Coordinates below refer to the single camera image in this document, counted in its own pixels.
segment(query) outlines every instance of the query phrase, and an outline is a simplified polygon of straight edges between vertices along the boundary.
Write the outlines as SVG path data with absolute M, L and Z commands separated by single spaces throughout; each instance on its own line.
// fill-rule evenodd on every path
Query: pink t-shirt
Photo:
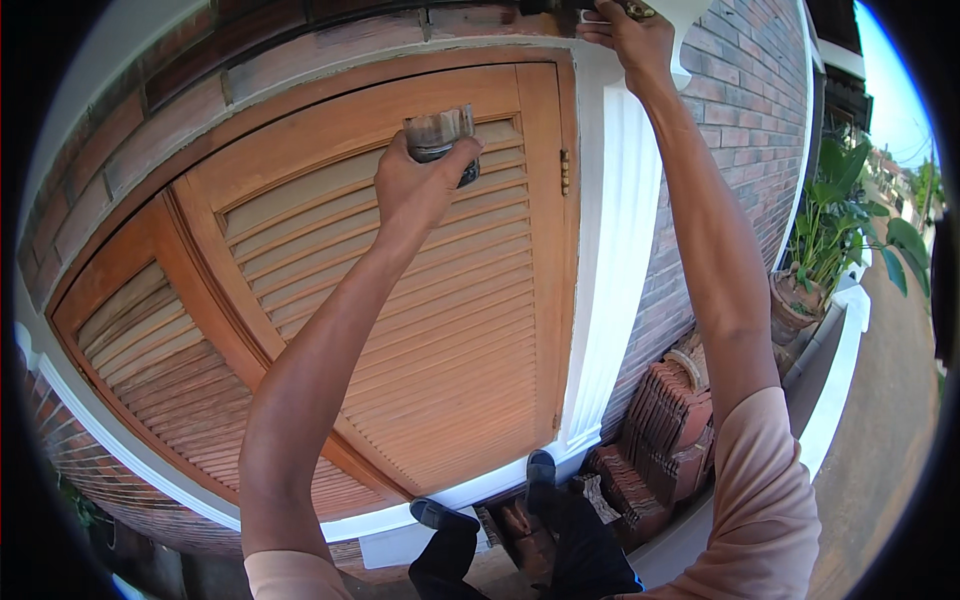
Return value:
M 783 390 L 743 400 L 720 428 L 713 529 L 696 563 L 669 584 L 624 600 L 804 598 L 820 520 Z M 256 600 L 349 600 L 337 569 L 303 552 L 257 552 L 245 561 Z

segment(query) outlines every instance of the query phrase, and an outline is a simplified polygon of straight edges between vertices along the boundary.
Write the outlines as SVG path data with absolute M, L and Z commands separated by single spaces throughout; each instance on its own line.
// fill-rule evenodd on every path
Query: potted plant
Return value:
M 827 300 L 840 276 L 854 262 L 862 265 L 865 249 L 879 250 L 887 275 L 906 296 L 906 277 L 897 256 L 930 295 L 926 269 L 929 260 L 920 234 L 903 219 L 887 222 L 884 241 L 873 226 L 875 217 L 888 217 L 882 204 L 864 199 L 859 182 L 870 144 L 844 150 L 824 139 L 815 181 L 804 186 L 804 197 L 790 233 L 786 259 L 790 268 L 770 274 L 771 327 L 775 343 L 789 344 L 801 329 L 823 319 Z

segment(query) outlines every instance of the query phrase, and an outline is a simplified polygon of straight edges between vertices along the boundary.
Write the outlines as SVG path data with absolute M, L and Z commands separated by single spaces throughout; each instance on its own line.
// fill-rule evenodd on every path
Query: door hinge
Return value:
M 570 195 L 570 151 L 566 149 L 560 150 L 560 188 L 564 196 Z

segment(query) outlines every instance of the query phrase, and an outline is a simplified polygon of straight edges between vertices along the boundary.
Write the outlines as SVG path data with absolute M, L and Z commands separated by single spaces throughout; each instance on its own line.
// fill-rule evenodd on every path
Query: wooden door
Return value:
M 252 391 L 269 364 L 211 290 L 162 193 L 94 255 L 53 321 L 68 353 L 113 414 L 208 490 L 236 503 L 237 459 Z M 407 494 L 337 440 L 314 476 L 330 520 L 385 508 Z
M 501 467 L 556 433 L 576 244 L 564 225 L 556 65 L 355 91 L 249 134 L 172 185 L 210 272 L 276 359 L 370 247 L 372 178 L 402 119 L 466 103 L 488 142 L 480 178 L 388 299 L 335 427 L 413 494 Z

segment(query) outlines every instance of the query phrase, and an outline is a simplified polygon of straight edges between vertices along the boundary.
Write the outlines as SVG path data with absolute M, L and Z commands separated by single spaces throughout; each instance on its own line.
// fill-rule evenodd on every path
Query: terracotta pot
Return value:
M 823 288 L 813 284 L 813 292 L 807 293 L 803 286 L 798 288 L 797 278 L 789 269 L 770 274 L 770 337 L 774 344 L 786 346 L 797 339 L 801 329 L 817 323 L 824 318 L 819 308 L 823 297 Z M 790 305 L 800 302 L 814 314 L 804 315 Z

